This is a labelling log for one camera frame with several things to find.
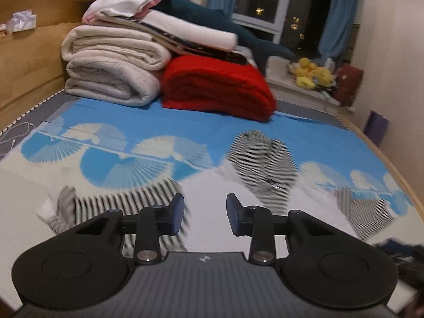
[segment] striped fabric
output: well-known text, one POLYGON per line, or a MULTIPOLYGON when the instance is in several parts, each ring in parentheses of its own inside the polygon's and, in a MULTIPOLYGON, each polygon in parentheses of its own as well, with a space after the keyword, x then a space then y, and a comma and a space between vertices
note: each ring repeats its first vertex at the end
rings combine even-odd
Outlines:
POLYGON ((381 231, 394 220, 389 203, 381 199, 354 199, 351 189, 334 190, 338 208, 361 240, 381 231))
POLYGON ((273 214, 286 214, 290 187, 297 168, 286 145, 258 130, 241 133, 233 141, 227 159, 242 183, 273 214))
MULTIPOLYGON (((119 208, 124 215, 131 215, 138 214, 142 208, 148 206, 167 206, 174 195, 181 192, 180 186, 175 181, 164 179, 149 187, 136 188, 116 194, 75 197, 71 201, 59 198, 57 216, 50 218, 48 224, 55 233, 61 233, 73 227, 72 222, 75 222, 74 225, 78 225, 111 208, 119 208)), ((182 237, 185 237, 188 232, 188 215, 189 212, 186 207, 178 235, 175 237, 160 237, 160 244, 164 252, 186 251, 182 237)), ((122 254, 132 257, 134 244, 135 235, 126 235, 122 254)))

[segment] window frame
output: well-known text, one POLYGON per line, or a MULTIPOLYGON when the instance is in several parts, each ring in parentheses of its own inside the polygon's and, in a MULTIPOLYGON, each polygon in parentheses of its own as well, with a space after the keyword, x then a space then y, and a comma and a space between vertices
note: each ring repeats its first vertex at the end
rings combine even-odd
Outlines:
POLYGON ((279 44, 286 22, 287 10, 290 0, 278 0, 277 11, 275 13, 275 22, 260 20, 247 15, 232 13, 232 20, 240 25, 248 26, 254 29, 260 29, 274 35, 273 42, 279 44))

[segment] black circular cover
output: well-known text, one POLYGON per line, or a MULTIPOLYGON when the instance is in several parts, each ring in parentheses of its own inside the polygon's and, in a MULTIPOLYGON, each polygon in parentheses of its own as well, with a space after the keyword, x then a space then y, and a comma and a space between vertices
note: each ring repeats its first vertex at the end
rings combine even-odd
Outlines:
POLYGON ((385 253, 336 235, 308 239, 285 259, 282 275, 304 299, 343 310, 385 302, 398 279, 396 265, 385 253))
POLYGON ((75 310, 117 292, 128 276, 125 258, 93 235, 52 238, 22 254, 12 268, 19 296, 36 306, 75 310))

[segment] cream folded quilt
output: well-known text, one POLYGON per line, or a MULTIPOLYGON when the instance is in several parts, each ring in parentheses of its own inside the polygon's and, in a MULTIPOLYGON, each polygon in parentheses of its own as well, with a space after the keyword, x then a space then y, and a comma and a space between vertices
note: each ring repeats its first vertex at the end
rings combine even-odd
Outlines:
POLYGON ((75 57, 66 66, 65 92, 128 106, 143 106, 160 92, 159 80, 129 62, 102 57, 75 57))
POLYGON ((127 61, 145 70, 160 70, 171 60, 171 53, 141 31, 81 25, 72 29, 62 43, 62 58, 103 56, 127 61))

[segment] window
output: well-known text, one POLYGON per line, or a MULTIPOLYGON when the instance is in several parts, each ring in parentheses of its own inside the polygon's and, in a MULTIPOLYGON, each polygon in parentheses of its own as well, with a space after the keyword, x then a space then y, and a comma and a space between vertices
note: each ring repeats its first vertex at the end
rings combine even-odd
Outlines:
POLYGON ((329 6, 330 0, 236 0, 232 18, 258 38, 312 58, 317 55, 329 6))

